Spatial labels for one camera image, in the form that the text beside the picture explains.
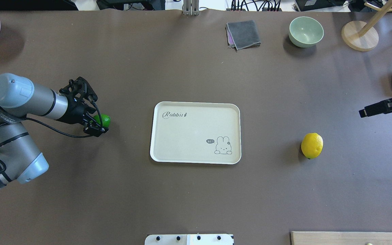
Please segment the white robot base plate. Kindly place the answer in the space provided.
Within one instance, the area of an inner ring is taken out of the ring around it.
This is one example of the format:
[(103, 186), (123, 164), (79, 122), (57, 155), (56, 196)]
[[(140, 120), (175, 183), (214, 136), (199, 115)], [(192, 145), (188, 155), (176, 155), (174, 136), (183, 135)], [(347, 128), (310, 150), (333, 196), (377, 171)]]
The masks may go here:
[(151, 234), (145, 245), (234, 245), (232, 234)]

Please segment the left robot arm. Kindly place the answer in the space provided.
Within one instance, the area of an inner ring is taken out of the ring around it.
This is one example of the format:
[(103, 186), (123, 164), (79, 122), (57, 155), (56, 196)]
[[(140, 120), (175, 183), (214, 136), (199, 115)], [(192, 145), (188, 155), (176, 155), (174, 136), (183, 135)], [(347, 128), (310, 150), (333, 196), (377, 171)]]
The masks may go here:
[(110, 117), (100, 113), (98, 97), (82, 77), (58, 92), (11, 73), (0, 75), (0, 189), (17, 180), (28, 183), (49, 169), (43, 153), (22, 124), (28, 114), (65, 124), (81, 124), (84, 135), (108, 132)]

